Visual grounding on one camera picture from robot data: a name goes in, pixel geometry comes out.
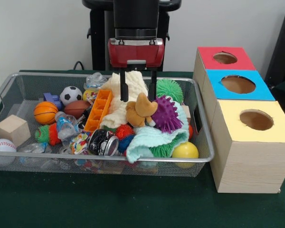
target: light blue towel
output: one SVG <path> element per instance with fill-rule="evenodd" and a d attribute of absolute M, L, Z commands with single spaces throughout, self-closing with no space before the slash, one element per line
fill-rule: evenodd
<path fill-rule="evenodd" d="M 175 130 L 171 134 L 162 133 L 161 130 L 154 127 L 137 127 L 134 129 L 136 136 L 131 141 L 127 149 L 127 159 L 129 163 L 136 162 L 140 157 L 154 157 L 150 151 L 150 147 L 157 147 L 166 145 L 172 142 L 172 140 L 178 135 L 178 139 L 169 153 L 169 157 L 172 156 L 172 152 L 175 147 L 181 143 L 187 142 L 189 138 L 189 125 L 187 116 L 181 107 L 181 105 L 175 102 L 178 118 L 184 123 L 182 128 Z"/>

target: metal basket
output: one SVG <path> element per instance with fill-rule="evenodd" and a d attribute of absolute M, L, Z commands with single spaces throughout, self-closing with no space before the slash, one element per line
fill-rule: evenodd
<path fill-rule="evenodd" d="M 33 110 L 39 99 L 43 97 L 43 93 L 59 94 L 66 86 L 70 85 L 82 88 L 86 77 L 87 75 L 16 73 L 6 79 L 0 87 L 0 121 L 10 114 L 15 114 L 28 122 L 32 135 L 19 148 L 36 142 L 34 132 L 40 125 L 34 119 Z M 60 145 L 57 145 L 51 147 L 53 153 L 0 152 L 0 156 L 15 157 L 10 165 L 0 167 L 0 171 L 197 176 L 204 164 L 214 156 L 199 87 L 192 79 L 169 79 L 179 83 L 183 90 L 184 103 L 190 108 L 191 125 L 195 132 L 191 142 L 199 150 L 198 159 L 143 157 L 136 163 L 129 164 L 125 157 L 120 156 L 59 154 Z M 144 80 L 147 85 L 151 81 L 147 77 Z M 21 161 L 24 159 L 32 162 L 23 165 Z"/>

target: orange ice cube tray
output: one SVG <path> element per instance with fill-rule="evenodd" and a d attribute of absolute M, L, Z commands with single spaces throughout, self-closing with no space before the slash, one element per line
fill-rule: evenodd
<path fill-rule="evenodd" d="M 103 117 L 109 112 L 111 101 L 111 90 L 101 89 L 98 91 L 91 113 L 86 121 L 85 131 L 93 133 L 96 129 L 99 129 Z"/>

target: tin can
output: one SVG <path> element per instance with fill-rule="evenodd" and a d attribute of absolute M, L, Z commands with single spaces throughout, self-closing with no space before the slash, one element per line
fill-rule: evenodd
<path fill-rule="evenodd" d="M 91 136 L 88 148 L 92 154 L 113 156 L 118 148 L 119 140 L 113 132 L 97 129 Z"/>

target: brown plush dog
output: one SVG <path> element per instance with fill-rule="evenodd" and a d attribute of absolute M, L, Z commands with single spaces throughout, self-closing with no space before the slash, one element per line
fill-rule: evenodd
<path fill-rule="evenodd" d="M 126 106 L 126 120 L 133 127 L 144 127 L 145 121 L 149 126 L 154 127 L 155 122 L 152 120 L 153 115 L 157 110 L 157 103 L 150 102 L 144 93 L 140 93 L 135 101 L 129 101 Z"/>

